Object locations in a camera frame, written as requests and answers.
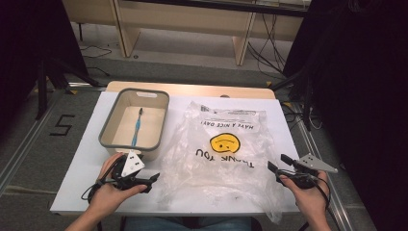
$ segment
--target tripod leg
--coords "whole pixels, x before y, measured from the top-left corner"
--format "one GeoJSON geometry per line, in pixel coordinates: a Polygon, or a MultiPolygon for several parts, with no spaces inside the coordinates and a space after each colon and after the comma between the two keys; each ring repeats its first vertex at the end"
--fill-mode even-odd
{"type": "Polygon", "coordinates": [[[107,87],[106,85],[99,84],[97,81],[91,79],[87,75],[82,74],[81,72],[77,71],[76,69],[72,68],[70,65],[68,65],[68,64],[66,64],[66,63],[64,63],[64,62],[62,62],[60,60],[51,58],[50,61],[53,62],[54,64],[57,64],[59,67],[69,71],[70,73],[76,75],[78,78],[84,80],[85,82],[91,84],[94,87],[99,87],[99,88],[107,87]]]}
{"type": "Polygon", "coordinates": [[[312,102],[312,81],[310,78],[307,79],[307,86],[306,86],[306,94],[305,94],[305,100],[304,100],[304,105],[303,105],[303,123],[306,127],[306,129],[310,132],[311,127],[310,127],[310,106],[312,102]]]}
{"type": "Polygon", "coordinates": [[[278,84],[276,84],[274,86],[270,86],[269,88],[271,90],[273,90],[273,91],[277,91],[277,90],[280,90],[280,89],[286,87],[287,85],[291,84],[292,82],[294,82],[296,79],[299,78],[301,71],[302,70],[300,69],[300,71],[296,72],[293,76],[289,77],[288,79],[286,79],[286,80],[284,80],[284,81],[282,81],[282,82],[280,82],[280,83],[278,83],[278,84]]]}
{"type": "Polygon", "coordinates": [[[44,60],[38,63],[38,113],[36,119],[40,119],[47,110],[47,83],[45,77],[44,60]]]}
{"type": "Polygon", "coordinates": [[[82,23],[79,22],[78,26],[79,26],[79,40],[83,41],[83,38],[82,38],[82,23]]]}

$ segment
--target black controller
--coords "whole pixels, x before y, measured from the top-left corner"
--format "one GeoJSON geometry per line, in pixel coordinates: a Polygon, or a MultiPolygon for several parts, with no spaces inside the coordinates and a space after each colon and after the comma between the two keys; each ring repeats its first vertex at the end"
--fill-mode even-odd
{"type": "Polygon", "coordinates": [[[112,170],[112,178],[116,181],[116,187],[120,190],[128,190],[136,185],[145,185],[147,186],[147,189],[145,189],[141,193],[149,193],[150,190],[152,189],[152,184],[157,181],[159,178],[160,173],[157,173],[156,175],[153,175],[150,177],[150,179],[139,179],[136,178],[136,175],[138,175],[139,171],[133,172],[132,174],[129,174],[125,177],[122,177],[122,170],[123,167],[125,166],[126,163],[126,156],[121,156],[121,160],[117,162],[116,166],[112,170]]]}
{"type": "MultiPolygon", "coordinates": [[[[122,170],[125,166],[127,156],[123,155],[117,159],[115,162],[114,168],[112,169],[112,178],[115,180],[114,182],[109,182],[113,183],[113,185],[120,190],[128,190],[136,185],[145,185],[147,188],[141,192],[141,193],[149,193],[150,190],[152,189],[152,184],[157,181],[159,178],[160,173],[157,173],[150,177],[150,179],[139,179],[136,178],[136,175],[140,172],[140,170],[133,172],[132,174],[129,174],[125,177],[121,176],[122,170]]],[[[93,195],[97,190],[99,190],[102,185],[108,183],[106,179],[99,179],[96,181],[96,184],[94,184],[88,194],[88,202],[91,201],[93,195]]]]}
{"type": "Polygon", "coordinates": [[[278,167],[271,162],[268,162],[268,169],[272,171],[273,173],[275,173],[276,181],[281,183],[283,186],[285,185],[282,183],[281,179],[279,178],[280,175],[288,176],[290,179],[294,181],[294,183],[300,189],[303,189],[303,190],[312,189],[318,183],[317,181],[318,171],[317,170],[302,166],[298,163],[298,161],[294,161],[293,159],[291,159],[285,154],[281,155],[281,161],[283,161],[289,166],[293,166],[295,174],[292,174],[283,169],[278,169],[278,167]]]}

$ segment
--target clear plastic bag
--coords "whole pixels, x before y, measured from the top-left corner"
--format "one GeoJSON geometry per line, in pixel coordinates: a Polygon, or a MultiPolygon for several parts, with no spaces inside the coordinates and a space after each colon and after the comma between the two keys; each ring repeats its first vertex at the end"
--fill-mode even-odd
{"type": "Polygon", "coordinates": [[[264,111],[214,110],[191,102],[162,159],[161,202],[185,187],[208,198],[244,196],[279,222],[283,188],[268,170],[276,164],[264,111]]]}

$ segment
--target lap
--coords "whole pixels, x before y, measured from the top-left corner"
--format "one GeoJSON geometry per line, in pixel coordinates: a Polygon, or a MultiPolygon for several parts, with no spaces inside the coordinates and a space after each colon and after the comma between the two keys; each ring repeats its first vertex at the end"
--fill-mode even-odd
{"type": "Polygon", "coordinates": [[[187,230],[234,230],[250,231],[251,218],[241,217],[203,217],[198,219],[199,229],[190,229],[184,226],[182,218],[155,218],[155,217],[128,217],[126,219],[125,231],[187,231],[187,230]]]}

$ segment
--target yellow smiley face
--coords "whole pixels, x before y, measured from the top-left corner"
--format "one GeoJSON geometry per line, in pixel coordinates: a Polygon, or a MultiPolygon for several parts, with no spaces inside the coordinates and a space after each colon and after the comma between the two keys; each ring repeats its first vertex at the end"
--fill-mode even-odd
{"type": "Polygon", "coordinates": [[[210,139],[210,145],[215,152],[227,152],[236,153],[241,143],[238,138],[230,133],[221,133],[210,139]]]}

